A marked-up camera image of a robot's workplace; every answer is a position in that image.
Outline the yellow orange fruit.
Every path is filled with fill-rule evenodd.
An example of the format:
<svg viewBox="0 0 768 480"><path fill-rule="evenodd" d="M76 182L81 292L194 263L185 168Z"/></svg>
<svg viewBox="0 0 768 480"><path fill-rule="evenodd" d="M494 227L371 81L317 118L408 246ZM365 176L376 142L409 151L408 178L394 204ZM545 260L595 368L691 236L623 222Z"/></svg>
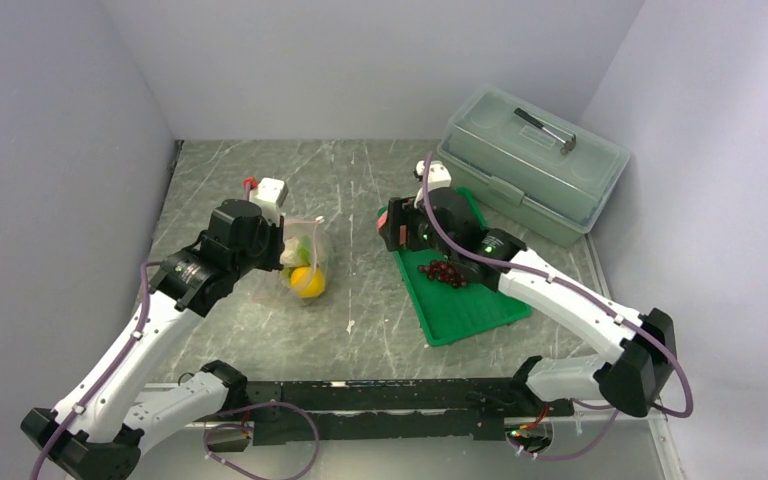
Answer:
<svg viewBox="0 0 768 480"><path fill-rule="evenodd" d="M300 266L292 270L289 285L299 298L313 299L324 293L326 280L318 267Z"/></svg>

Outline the clear zip top bag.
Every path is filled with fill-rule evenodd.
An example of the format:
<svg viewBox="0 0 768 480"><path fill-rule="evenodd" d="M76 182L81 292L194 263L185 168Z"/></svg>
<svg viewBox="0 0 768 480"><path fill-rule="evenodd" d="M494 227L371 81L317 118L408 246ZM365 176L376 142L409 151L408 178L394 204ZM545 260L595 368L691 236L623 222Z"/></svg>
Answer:
<svg viewBox="0 0 768 480"><path fill-rule="evenodd" d="M280 271L262 272L252 294L256 304L279 306L309 304L328 289L335 250L326 232L325 219L290 218L283 230L284 250Z"/></svg>

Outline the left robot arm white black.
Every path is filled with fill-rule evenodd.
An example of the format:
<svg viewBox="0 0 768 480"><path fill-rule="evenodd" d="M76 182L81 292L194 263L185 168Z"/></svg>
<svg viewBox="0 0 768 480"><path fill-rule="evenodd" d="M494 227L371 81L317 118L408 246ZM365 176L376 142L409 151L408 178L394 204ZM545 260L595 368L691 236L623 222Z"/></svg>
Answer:
<svg viewBox="0 0 768 480"><path fill-rule="evenodd" d="M34 408L23 419L22 431L40 449L31 478L50 461L75 479L125 479L143 454L185 424L245 411L246 376L219 360L152 400L136 399L166 353L240 278L280 269L282 205L262 195L223 201L193 244L142 279L139 312L91 372L54 407Z"/></svg>

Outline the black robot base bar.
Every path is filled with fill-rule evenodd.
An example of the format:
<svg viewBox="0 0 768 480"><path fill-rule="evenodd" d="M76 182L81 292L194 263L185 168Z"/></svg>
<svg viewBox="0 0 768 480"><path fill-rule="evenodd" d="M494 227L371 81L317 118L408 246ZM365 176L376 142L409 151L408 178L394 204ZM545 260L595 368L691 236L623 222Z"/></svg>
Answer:
<svg viewBox="0 0 768 480"><path fill-rule="evenodd" d="M519 422L546 426L574 413L508 378L251 381L207 420L247 419L257 446L322 440L469 437L500 441Z"/></svg>

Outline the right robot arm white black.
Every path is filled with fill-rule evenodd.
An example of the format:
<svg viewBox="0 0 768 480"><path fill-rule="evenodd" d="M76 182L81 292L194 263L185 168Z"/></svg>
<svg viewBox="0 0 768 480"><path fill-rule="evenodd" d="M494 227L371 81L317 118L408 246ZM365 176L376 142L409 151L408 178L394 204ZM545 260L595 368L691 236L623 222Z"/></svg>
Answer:
<svg viewBox="0 0 768 480"><path fill-rule="evenodd" d="M517 411L534 415L559 399L602 400L644 417L676 373L674 321L654 308L622 306L553 267L507 231L489 228L467 198L450 187L419 197L394 197L379 213L378 234L391 251L434 250L471 284L523 302L584 340L582 358L532 357L511 388Z"/></svg>

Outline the green plastic tray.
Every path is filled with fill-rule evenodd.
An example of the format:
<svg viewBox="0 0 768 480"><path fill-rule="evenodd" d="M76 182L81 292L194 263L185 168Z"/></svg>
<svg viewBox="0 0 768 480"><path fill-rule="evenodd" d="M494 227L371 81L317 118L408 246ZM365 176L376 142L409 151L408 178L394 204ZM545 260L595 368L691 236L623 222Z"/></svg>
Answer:
<svg viewBox="0 0 768 480"><path fill-rule="evenodd" d="M443 256L433 250L392 252L429 345L448 345L533 314L531 306L480 284L454 288L420 270Z"/></svg>

